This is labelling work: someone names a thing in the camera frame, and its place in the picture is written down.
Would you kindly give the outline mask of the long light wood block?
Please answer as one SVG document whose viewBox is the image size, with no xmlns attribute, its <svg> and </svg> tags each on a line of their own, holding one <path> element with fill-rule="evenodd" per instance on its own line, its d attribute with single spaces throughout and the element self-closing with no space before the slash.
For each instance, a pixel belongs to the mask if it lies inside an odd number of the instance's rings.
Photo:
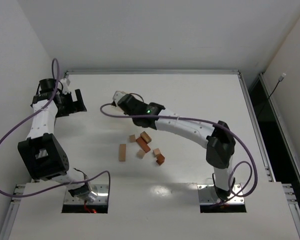
<svg viewBox="0 0 300 240">
<path fill-rule="evenodd" d="M 126 161 L 126 150 L 127 150 L 127 145 L 126 144 L 120 144 L 119 145 L 118 160 L 120 162 L 125 162 Z"/>
</svg>

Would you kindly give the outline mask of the long dark wood block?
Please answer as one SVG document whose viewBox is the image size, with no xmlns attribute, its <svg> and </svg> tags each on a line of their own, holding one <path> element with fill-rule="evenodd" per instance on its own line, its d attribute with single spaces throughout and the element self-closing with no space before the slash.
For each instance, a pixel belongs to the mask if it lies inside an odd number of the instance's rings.
<svg viewBox="0 0 300 240">
<path fill-rule="evenodd" d="M 148 153 L 151 151 L 150 147 L 148 146 L 148 144 L 145 142 L 145 140 L 142 137 L 138 137 L 136 139 L 136 142 L 145 153 Z"/>
</svg>

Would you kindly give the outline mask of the transparent orange plastic tray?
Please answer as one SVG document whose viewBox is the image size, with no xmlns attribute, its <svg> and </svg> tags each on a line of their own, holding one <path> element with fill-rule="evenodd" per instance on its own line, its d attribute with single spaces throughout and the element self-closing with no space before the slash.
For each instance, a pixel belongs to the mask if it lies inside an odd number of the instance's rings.
<svg viewBox="0 0 300 240">
<path fill-rule="evenodd" d="M 124 91 L 117 90 L 112 97 L 111 106 L 113 106 L 113 108 L 119 112 L 122 112 L 121 108 L 118 106 L 119 100 L 122 99 L 126 94 L 127 93 Z"/>
</svg>

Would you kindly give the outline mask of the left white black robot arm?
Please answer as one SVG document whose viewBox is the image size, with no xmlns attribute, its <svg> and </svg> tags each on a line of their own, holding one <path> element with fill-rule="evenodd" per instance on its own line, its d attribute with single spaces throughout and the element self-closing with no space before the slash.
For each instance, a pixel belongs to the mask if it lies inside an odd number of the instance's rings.
<svg viewBox="0 0 300 240">
<path fill-rule="evenodd" d="M 73 100 L 69 85 L 67 78 L 61 79 L 59 84 L 53 78 L 40 80 L 31 104 L 35 113 L 31 129 L 26 139 L 18 143 L 17 149 L 33 180 L 66 184 L 73 198 L 92 203 L 97 193 L 87 182 L 88 176 L 70 167 L 68 156 L 54 135 L 57 118 L 87 110 L 81 91 L 75 90 L 76 100 Z"/>
</svg>

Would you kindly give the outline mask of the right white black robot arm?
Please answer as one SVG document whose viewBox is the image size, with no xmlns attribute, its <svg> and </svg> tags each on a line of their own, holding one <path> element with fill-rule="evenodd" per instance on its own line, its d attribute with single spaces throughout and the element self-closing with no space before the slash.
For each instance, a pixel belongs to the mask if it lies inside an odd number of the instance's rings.
<svg viewBox="0 0 300 240">
<path fill-rule="evenodd" d="M 163 105 L 154 102 L 144 103 L 129 93 L 116 91 L 113 102 L 125 115 L 154 116 L 153 118 L 133 118 L 132 121 L 136 126 L 176 134 L 206 149 L 205 159 L 213 167 L 212 179 L 215 192 L 222 201 L 229 198 L 235 184 L 232 159 L 236 142 L 231 134 L 202 121 L 181 120 L 176 113 Z"/>
</svg>

